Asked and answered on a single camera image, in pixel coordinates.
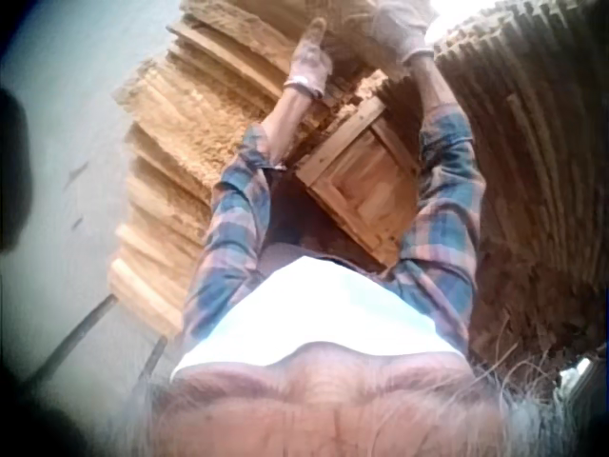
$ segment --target plaid shirt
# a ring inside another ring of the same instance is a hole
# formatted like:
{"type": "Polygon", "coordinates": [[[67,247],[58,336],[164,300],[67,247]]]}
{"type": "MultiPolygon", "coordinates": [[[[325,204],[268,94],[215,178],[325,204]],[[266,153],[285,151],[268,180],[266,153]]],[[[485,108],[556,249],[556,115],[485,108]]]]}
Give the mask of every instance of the plaid shirt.
{"type": "MultiPolygon", "coordinates": [[[[273,167],[259,152],[264,141],[262,128],[250,127],[214,189],[213,217],[184,316],[188,346],[206,338],[265,279],[257,270],[270,218],[263,169],[273,167]]],[[[398,264],[384,277],[371,277],[429,315],[438,333],[465,352],[485,183],[459,106],[427,113],[421,145],[418,214],[403,237],[398,264]]]]}

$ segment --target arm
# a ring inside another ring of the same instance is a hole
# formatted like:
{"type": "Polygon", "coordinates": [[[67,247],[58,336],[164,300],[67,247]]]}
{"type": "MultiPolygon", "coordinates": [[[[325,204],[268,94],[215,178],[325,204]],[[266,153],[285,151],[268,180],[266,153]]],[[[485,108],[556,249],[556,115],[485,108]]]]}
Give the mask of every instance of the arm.
{"type": "Polygon", "coordinates": [[[324,91],[331,72],[319,47],[324,31],[324,22],[312,23],[294,52],[290,78],[275,109],[261,125],[247,130],[237,155],[214,187],[212,218],[185,306],[187,348],[207,337],[264,280],[257,270],[270,218],[264,170],[281,163],[312,96],[324,91]]]}
{"type": "Polygon", "coordinates": [[[485,182],[474,155],[471,128],[433,59],[419,55],[409,62],[421,93],[422,174],[418,214],[403,238],[395,274],[415,278],[423,294],[405,298],[428,301],[442,315],[439,327],[466,341],[476,288],[481,200],[485,182]]]}

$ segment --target white glove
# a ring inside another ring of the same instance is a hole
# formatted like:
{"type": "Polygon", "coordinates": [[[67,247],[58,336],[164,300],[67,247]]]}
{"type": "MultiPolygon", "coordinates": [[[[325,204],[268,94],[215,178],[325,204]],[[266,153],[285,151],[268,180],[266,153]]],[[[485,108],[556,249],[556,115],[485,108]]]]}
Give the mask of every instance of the white glove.
{"type": "Polygon", "coordinates": [[[379,0],[373,16],[354,15],[345,22],[360,23],[360,28],[403,64],[417,54],[434,55],[433,48],[425,44],[425,34],[435,18],[429,0],[379,0]]]}
{"type": "Polygon", "coordinates": [[[322,98],[325,82],[332,74],[332,61],[320,47],[327,25],[318,17],[311,22],[294,50],[289,76],[284,86],[305,88],[313,98],[322,98]]]}

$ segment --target person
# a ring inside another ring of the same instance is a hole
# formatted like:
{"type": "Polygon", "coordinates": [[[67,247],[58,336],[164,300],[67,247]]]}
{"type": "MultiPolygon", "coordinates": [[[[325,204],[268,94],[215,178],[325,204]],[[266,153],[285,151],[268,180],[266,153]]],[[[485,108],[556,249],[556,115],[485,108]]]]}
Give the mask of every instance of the person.
{"type": "Polygon", "coordinates": [[[560,407],[504,392],[464,356],[485,182],[467,118],[424,43],[428,1],[378,3],[356,20],[405,66],[424,111],[418,214],[399,263],[374,277],[304,255],[260,272],[265,172],[281,165],[331,72],[316,19],[283,96],[215,188],[187,352],[150,400],[131,443],[138,455],[570,455],[560,407]]]}

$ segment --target lumber stack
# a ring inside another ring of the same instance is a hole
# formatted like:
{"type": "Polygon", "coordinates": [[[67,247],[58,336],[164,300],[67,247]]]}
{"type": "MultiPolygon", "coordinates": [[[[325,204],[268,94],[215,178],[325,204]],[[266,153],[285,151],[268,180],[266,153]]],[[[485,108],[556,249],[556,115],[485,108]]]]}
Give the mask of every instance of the lumber stack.
{"type": "MultiPolygon", "coordinates": [[[[121,247],[109,283],[123,303],[168,336],[182,327],[212,187],[246,127],[262,120],[281,96],[296,40],[308,23],[286,36],[274,27],[280,19],[268,23],[230,2],[185,0],[182,10],[181,20],[168,26],[175,41],[167,54],[143,63],[115,94],[134,121],[127,137],[134,159],[130,214],[117,229],[121,247]]],[[[331,33],[328,40],[338,57],[349,54],[331,33]]],[[[371,71],[352,53],[336,61],[327,96],[298,132],[296,153],[321,141],[319,132],[331,128],[371,71]]]]}
{"type": "MultiPolygon", "coordinates": [[[[505,367],[566,348],[564,364],[604,339],[609,70],[586,14],[575,0],[500,2],[436,45],[487,181],[471,338],[490,365],[514,344],[505,367]]],[[[412,83],[380,96],[417,150],[412,83]]]]}

